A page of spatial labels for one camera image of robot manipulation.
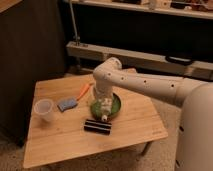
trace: orange carrot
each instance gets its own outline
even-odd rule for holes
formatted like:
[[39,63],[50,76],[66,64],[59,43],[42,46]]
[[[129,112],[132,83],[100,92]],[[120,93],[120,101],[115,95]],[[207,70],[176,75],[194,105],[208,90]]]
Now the orange carrot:
[[89,83],[86,83],[82,88],[81,88],[81,91],[77,97],[77,100],[80,100],[85,94],[86,92],[89,90],[90,88],[90,85]]

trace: green bowl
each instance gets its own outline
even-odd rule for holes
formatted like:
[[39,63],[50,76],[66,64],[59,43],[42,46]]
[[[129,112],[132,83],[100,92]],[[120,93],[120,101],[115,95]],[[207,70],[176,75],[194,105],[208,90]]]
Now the green bowl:
[[[121,109],[121,100],[115,93],[113,93],[111,114],[108,115],[108,120],[111,120],[112,118],[116,117],[120,109]],[[92,103],[92,105],[90,106],[90,111],[95,119],[101,120],[102,114],[100,102],[96,100],[94,103]]]

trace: speckled floor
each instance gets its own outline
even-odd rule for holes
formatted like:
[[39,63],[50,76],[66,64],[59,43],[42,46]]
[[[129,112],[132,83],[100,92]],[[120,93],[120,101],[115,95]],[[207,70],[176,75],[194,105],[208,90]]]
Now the speckled floor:
[[23,169],[24,147],[18,148],[0,136],[1,171],[173,171],[177,144],[180,110],[161,101],[153,100],[169,132],[166,139],[155,141],[145,157],[140,153],[143,144],[105,152],[79,159],[60,162],[57,167]]

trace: wooden table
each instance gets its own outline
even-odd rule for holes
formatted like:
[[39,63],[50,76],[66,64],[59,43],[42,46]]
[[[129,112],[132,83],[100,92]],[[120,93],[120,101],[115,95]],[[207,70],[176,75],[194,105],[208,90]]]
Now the wooden table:
[[[58,101],[76,97],[85,83],[94,82],[92,75],[74,76],[37,82],[33,104],[43,98]],[[24,168],[46,165],[77,157],[101,153],[168,136],[149,97],[114,87],[121,98],[119,115],[111,121],[109,136],[85,132],[84,122],[91,119],[88,92],[74,109],[60,113],[54,107],[56,120],[42,121],[32,110],[26,142]]]

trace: plastic cup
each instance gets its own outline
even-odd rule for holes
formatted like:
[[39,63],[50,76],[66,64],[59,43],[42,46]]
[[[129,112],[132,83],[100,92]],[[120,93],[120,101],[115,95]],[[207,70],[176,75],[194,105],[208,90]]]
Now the plastic cup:
[[34,105],[34,112],[46,122],[54,120],[53,115],[54,102],[51,99],[41,99]]

